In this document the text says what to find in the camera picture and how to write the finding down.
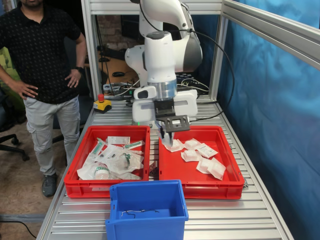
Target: blue plastic bin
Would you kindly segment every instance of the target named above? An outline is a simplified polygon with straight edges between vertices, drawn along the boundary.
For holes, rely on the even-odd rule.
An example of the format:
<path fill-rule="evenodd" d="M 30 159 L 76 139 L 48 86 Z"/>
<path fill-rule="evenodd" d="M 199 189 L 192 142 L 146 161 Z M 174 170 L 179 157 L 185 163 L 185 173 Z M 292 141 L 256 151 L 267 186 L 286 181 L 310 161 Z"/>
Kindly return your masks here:
<path fill-rule="evenodd" d="M 189 215 L 180 180 L 125 182 L 110 188 L 108 240 L 183 240 Z"/>

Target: desk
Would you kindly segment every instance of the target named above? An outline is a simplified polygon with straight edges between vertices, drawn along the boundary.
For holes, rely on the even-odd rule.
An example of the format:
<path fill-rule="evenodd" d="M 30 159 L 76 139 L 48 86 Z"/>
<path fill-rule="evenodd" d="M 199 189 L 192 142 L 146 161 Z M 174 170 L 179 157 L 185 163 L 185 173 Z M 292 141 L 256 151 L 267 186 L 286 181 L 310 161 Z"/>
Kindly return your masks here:
<path fill-rule="evenodd" d="M 211 101 L 203 95 L 198 103 Z M 219 113 L 219 104 L 198 105 L 198 117 Z M 91 111 L 72 158 L 89 126 L 131 125 L 132 108 L 125 101 L 113 101 L 105 114 Z M 184 240 L 293 240 L 277 206 L 271 199 L 255 167 L 246 154 L 225 114 L 213 119 L 192 122 L 193 126 L 220 126 L 234 158 L 246 179 L 239 200 L 186 199 L 189 221 L 185 223 Z M 150 131 L 150 165 L 159 159 L 159 137 Z M 150 175 L 149 180 L 158 180 Z M 105 220 L 110 215 L 109 198 L 69 198 L 62 180 L 45 216 L 37 240 L 106 240 Z"/>
<path fill-rule="evenodd" d="M 98 53 L 98 60 L 99 60 L 101 58 L 100 51 L 98 51 L 97 53 Z M 134 83 L 138 80 L 137 73 L 127 65 L 126 61 L 108 57 L 108 56 L 106 56 L 105 58 L 110 59 L 110 61 L 108 61 L 106 64 L 108 65 L 111 83 L 126 83 L 126 82 Z M 106 64 L 103 62 L 103 72 L 107 75 L 108 73 L 107 73 Z M 99 62 L 98 65 L 99 65 L 99 69 L 102 70 L 102 63 Z M 90 68 L 90 64 L 85 63 L 84 67 Z M 114 77 L 112 76 L 114 72 L 123 72 L 126 74 L 124 76 Z"/>

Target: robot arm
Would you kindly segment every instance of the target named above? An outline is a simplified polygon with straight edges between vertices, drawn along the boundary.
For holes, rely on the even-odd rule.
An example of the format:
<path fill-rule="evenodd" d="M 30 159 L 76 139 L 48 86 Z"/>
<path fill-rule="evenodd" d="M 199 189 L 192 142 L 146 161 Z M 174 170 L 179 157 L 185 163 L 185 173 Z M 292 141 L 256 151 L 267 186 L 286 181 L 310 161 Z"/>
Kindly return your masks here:
<path fill-rule="evenodd" d="M 160 30 L 162 21 L 180 30 L 193 29 L 188 7 L 179 0 L 141 0 L 141 8 Z M 177 92 L 176 72 L 193 72 L 200 65 L 200 42 L 190 31 L 181 31 L 181 40 L 173 41 L 169 32 L 155 31 L 141 13 L 139 28 L 145 44 L 129 48 L 125 54 L 127 64 L 138 73 L 141 86 L 134 91 L 133 120 L 155 121 L 162 142 L 171 145 L 173 133 L 189 130 L 188 117 L 198 113 L 197 91 Z"/>

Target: sneaker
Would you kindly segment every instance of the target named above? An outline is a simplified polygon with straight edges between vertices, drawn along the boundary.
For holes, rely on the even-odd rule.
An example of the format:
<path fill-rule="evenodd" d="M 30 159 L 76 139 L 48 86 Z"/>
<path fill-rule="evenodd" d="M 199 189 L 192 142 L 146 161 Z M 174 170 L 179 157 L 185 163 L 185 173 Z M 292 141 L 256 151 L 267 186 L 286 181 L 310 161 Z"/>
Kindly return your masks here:
<path fill-rule="evenodd" d="M 45 175 L 42 183 L 42 193 L 45 197 L 52 197 L 57 190 L 57 175 Z"/>

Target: red button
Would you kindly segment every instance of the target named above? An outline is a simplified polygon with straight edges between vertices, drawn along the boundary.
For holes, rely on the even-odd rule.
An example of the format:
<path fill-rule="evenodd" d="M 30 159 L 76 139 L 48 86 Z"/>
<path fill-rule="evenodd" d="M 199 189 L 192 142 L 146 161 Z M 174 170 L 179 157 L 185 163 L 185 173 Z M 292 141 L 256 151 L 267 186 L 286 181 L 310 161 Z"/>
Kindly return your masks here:
<path fill-rule="evenodd" d="M 100 103 L 103 103 L 103 102 L 105 101 L 105 95 L 104 95 L 104 94 L 99 94 L 99 95 L 98 95 L 98 101 L 99 101 Z"/>

